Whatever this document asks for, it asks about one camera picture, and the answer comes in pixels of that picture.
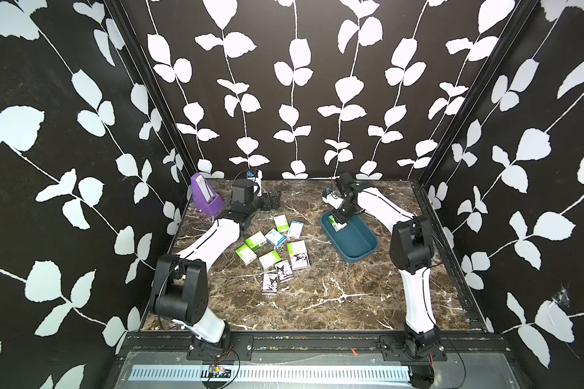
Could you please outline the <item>green tissue pack front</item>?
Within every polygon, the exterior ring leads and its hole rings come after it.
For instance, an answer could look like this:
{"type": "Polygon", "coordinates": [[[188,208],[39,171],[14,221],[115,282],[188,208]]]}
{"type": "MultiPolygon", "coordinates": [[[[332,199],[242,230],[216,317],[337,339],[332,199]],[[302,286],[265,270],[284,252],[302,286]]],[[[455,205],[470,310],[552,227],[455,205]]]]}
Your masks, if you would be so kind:
{"type": "Polygon", "coordinates": [[[345,227],[347,227],[347,223],[339,223],[333,215],[329,216],[328,220],[335,232],[343,230],[345,227]]]}

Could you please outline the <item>light blue tissue pack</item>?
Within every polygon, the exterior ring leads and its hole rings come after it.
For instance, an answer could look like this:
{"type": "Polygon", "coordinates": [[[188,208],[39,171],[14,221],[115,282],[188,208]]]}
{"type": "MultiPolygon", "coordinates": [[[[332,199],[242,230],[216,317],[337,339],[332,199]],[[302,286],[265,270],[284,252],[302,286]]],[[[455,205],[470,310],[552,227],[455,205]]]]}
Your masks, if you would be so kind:
{"type": "Polygon", "coordinates": [[[275,248],[281,247],[286,242],[286,237],[276,229],[269,230],[265,235],[266,240],[275,248]]]}
{"type": "Polygon", "coordinates": [[[290,222],[290,228],[287,231],[287,238],[290,240],[299,240],[303,232],[304,223],[300,221],[290,222]]]}

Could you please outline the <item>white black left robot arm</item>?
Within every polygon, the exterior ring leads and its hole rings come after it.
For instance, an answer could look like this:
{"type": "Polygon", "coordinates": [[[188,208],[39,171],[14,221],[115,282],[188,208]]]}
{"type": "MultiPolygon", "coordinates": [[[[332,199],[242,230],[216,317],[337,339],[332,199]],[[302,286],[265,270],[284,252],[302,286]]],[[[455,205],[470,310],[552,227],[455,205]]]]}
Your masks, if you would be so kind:
{"type": "Polygon", "coordinates": [[[264,192],[251,179],[234,181],[231,201],[216,215],[212,227],[187,249],[164,254],[157,261],[151,311],[159,319],[182,322],[197,340],[227,348],[230,324],[209,308],[208,271],[250,227],[257,212],[281,207],[281,197],[281,191],[264,192]]]}

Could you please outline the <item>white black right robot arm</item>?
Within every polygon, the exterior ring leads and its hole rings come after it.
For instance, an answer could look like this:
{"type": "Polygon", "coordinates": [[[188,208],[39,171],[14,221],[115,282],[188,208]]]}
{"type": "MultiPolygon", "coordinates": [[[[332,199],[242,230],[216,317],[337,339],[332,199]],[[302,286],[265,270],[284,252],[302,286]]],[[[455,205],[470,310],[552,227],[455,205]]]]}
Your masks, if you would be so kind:
{"type": "Polygon", "coordinates": [[[366,212],[391,233],[389,257],[402,277],[407,306],[404,350],[410,358],[420,359],[440,338],[430,293],[435,254],[430,220],[405,211],[378,188],[355,181],[349,173],[336,178],[335,185],[337,192],[325,191],[323,200],[334,208],[337,223],[343,225],[357,213],[366,212]]]}

